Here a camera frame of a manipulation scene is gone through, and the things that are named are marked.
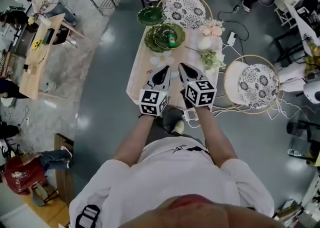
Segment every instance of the plug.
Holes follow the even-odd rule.
[[[240,5],[235,5],[234,8],[233,8],[233,12],[237,11],[238,9],[240,8]]]

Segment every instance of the white box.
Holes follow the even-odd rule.
[[[216,93],[217,89],[209,80],[196,80],[186,84],[185,98],[195,107],[208,106],[211,109]]]

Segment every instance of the green plate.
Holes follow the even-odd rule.
[[[169,35],[175,40],[175,46],[170,47]],[[156,26],[153,33],[153,40],[156,45],[165,50],[172,50],[179,47],[186,39],[185,31],[176,23],[163,23]]]
[[[153,52],[162,53],[165,49],[159,47],[154,41],[154,30],[155,27],[151,27],[145,34],[144,43],[145,45],[151,49]]]
[[[147,6],[139,11],[137,18],[142,25],[154,26],[162,23],[165,20],[165,15],[161,7]]]

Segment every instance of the white sneaker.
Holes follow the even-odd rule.
[[[242,7],[243,7],[244,11],[250,12],[250,8],[248,8],[247,6],[245,6],[245,2],[244,2],[244,1],[242,1]]]
[[[177,132],[178,134],[182,134],[184,132],[185,129],[185,123],[184,121],[181,119],[179,121],[176,122],[176,124],[174,125],[174,129],[172,130],[171,133],[173,132]]]
[[[61,150],[64,150],[64,151],[67,151],[67,152],[70,154],[70,159],[72,159],[72,158],[74,157],[73,154],[71,153],[71,151],[69,151],[67,147],[61,146],[60,149],[61,149]]]

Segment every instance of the white appliance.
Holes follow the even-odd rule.
[[[320,81],[304,84],[303,93],[311,103],[320,104]]]

